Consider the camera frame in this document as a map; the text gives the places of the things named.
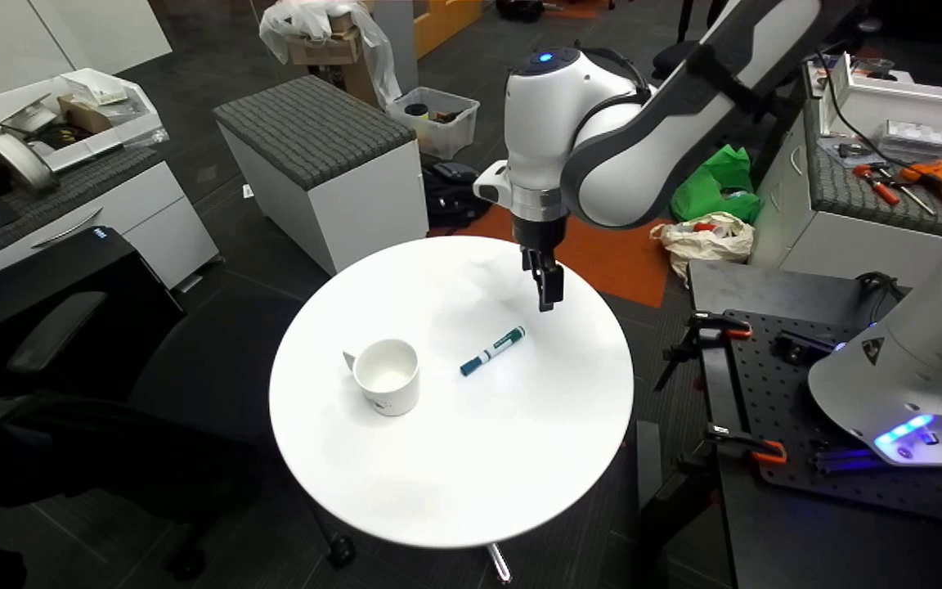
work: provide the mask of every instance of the table leg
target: table leg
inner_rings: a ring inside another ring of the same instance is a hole
[[[332,565],[332,571],[351,565],[351,560],[354,560],[354,553],[357,553],[357,549],[354,549],[354,541],[331,532],[326,514],[313,505],[311,496],[303,496],[303,487],[302,487],[294,478],[288,480],[288,499],[303,499],[303,501],[306,501],[311,520],[313,520],[313,528],[321,532],[321,538],[323,538],[323,542],[326,542],[326,560],[331,560],[331,565]]]
[[[508,585],[508,584],[509,584],[509,571],[508,571],[508,560],[504,560],[499,546],[491,542],[491,546],[483,546],[483,549],[491,553],[495,571],[497,571],[499,584]]]

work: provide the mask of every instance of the green cloth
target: green cloth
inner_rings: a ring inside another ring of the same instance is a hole
[[[762,200],[752,188],[752,157],[742,149],[719,149],[669,197],[669,213],[679,224],[719,211],[745,224],[759,220]]]

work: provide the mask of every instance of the plastic bag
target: plastic bag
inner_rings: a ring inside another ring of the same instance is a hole
[[[683,224],[719,211],[745,224],[759,220],[762,200],[752,188],[752,162],[742,149],[719,149],[669,197],[669,213]]]
[[[660,224],[653,238],[669,253],[669,269],[685,286],[685,269],[701,261],[745,261],[756,247],[756,230],[731,213],[708,213],[692,224]]]
[[[344,12],[351,12],[354,27],[359,31],[377,104],[388,114],[398,113],[395,104],[402,88],[395,80],[391,44],[359,0],[278,0],[266,11],[259,37],[276,54],[276,59],[288,67],[291,37],[326,39],[332,32],[331,17]]]

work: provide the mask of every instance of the blue light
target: blue light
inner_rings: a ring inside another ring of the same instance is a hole
[[[878,434],[873,446],[890,454],[893,452],[893,434]]]
[[[925,430],[928,421],[931,421],[931,415],[917,415],[917,420],[908,420],[905,427]]]

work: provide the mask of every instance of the wire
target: wire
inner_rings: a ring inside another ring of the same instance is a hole
[[[822,67],[824,67],[824,73],[826,73],[826,100],[829,100],[829,109],[835,109],[835,114],[841,117],[841,125],[845,127],[849,127],[858,139],[859,139],[859,143],[866,143],[866,151],[873,151],[877,157],[883,157],[886,165],[893,165],[893,168],[908,168],[905,162],[895,162],[895,157],[890,157],[886,151],[878,151],[845,113],[841,113],[841,104],[836,104],[836,100],[835,100],[835,73],[829,73],[829,67],[822,59]]]

